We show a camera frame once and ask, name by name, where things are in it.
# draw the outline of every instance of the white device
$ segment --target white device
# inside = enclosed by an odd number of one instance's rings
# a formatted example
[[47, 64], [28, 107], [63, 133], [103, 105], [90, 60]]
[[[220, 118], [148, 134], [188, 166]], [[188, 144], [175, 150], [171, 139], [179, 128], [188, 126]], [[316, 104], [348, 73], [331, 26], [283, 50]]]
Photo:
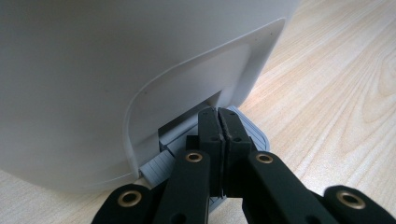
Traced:
[[0, 168], [66, 191], [135, 181], [171, 120], [243, 103], [296, 5], [1, 3]]

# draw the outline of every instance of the grey plastic part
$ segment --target grey plastic part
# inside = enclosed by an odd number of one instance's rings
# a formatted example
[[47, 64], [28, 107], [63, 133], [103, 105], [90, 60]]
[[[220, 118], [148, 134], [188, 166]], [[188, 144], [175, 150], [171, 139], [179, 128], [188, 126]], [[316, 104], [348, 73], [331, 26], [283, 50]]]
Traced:
[[140, 171], [152, 187], [156, 187], [169, 178], [172, 173], [175, 158], [168, 150], [154, 157], [151, 161], [140, 167]]

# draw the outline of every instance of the wooden table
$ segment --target wooden table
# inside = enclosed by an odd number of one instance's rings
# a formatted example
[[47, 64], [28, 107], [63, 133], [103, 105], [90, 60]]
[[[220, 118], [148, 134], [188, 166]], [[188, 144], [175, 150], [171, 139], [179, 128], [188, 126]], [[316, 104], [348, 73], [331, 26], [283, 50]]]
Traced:
[[[240, 109], [309, 189], [360, 189], [396, 217], [396, 1], [302, 1]], [[89, 223], [108, 193], [0, 172], [0, 223]], [[209, 223], [246, 222], [240, 203]]]

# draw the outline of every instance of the screw hole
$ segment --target screw hole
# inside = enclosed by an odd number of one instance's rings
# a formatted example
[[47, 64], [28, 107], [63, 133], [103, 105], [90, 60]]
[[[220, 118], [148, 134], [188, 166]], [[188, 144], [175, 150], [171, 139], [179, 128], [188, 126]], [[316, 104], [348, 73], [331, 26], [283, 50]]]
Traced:
[[349, 203], [359, 203], [359, 201], [356, 198], [354, 198], [350, 195], [344, 195], [343, 199]]
[[186, 160], [190, 162], [198, 162], [202, 160], [202, 155], [196, 152], [192, 152], [186, 156]]
[[127, 194], [127, 195], [125, 195], [124, 197], [123, 197], [123, 201], [125, 201], [126, 203], [130, 203], [130, 202], [132, 202], [133, 200], [136, 200], [136, 195], [135, 194]]
[[173, 215], [171, 218], [171, 222], [173, 224], [183, 224], [183, 223], [186, 223], [186, 220], [187, 220], [186, 216], [184, 216], [184, 214], [180, 214], [180, 213]]
[[268, 155], [261, 153], [256, 156], [256, 160], [262, 163], [271, 163], [274, 159]]

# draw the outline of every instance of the black linkage arm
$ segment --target black linkage arm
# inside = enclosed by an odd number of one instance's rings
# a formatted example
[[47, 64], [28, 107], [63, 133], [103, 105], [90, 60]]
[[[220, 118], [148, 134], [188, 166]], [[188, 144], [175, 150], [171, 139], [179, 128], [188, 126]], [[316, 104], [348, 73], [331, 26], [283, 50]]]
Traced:
[[92, 223], [207, 223], [209, 197], [243, 198], [248, 223], [396, 223], [356, 189], [308, 190], [276, 155], [257, 151], [238, 116], [208, 108], [169, 179], [113, 191]]

